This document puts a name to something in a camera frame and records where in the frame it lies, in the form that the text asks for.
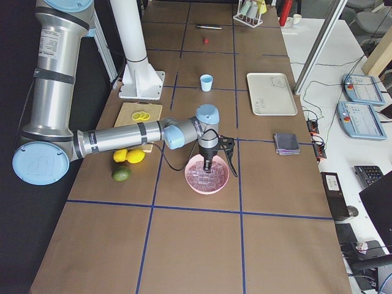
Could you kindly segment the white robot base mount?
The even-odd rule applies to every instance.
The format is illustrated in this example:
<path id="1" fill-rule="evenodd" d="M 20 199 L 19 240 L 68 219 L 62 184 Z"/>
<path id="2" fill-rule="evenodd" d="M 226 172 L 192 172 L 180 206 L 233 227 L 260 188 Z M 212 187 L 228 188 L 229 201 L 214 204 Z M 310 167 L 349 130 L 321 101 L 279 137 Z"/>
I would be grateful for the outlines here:
<path id="1" fill-rule="evenodd" d="M 159 100 L 165 72 L 148 61 L 136 1 L 111 1 L 118 34 L 126 58 L 119 96 L 122 99 Z"/>

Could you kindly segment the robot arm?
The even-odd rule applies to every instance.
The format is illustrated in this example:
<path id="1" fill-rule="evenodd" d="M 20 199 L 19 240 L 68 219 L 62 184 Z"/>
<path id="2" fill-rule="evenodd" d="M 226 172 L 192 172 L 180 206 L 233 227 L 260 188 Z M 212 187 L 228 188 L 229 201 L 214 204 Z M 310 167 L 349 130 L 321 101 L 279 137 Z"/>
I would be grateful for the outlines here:
<path id="1" fill-rule="evenodd" d="M 211 170 L 221 148 L 219 112 L 210 104 L 197 108 L 194 117 L 165 118 L 131 126 L 95 130 L 102 100 L 99 89 L 89 87 L 85 102 L 74 102 L 79 57 L 96 49 L 111 81 L 118 77 L 111 51 L 99 24 L 93 1 L 37 1 L 35 15 L 41 25 L 37 66 L 27 100 L 30 121 L 21 126 L 12 159 L 14 173 L 33 185 L 59 181 L 71 162 L 90 154 L 144 146 L 164 141 L 170 149 L 197 142 L 204 169 Z"/>

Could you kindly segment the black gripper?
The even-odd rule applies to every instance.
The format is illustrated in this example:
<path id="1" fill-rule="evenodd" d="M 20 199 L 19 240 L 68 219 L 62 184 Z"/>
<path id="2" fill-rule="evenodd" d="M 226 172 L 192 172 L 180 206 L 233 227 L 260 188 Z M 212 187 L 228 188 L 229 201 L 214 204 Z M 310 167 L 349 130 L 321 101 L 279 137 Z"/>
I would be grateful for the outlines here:
<path id="1" fill-rule="evenodd" d="M 217 155 L 219 149 L 217 147 L 204 148 L 199 146 L 199 154 L 204 158 L 203 170 L 206 173 L 211 173 L 211 168 L 213 164 L 213 157 Z"/>

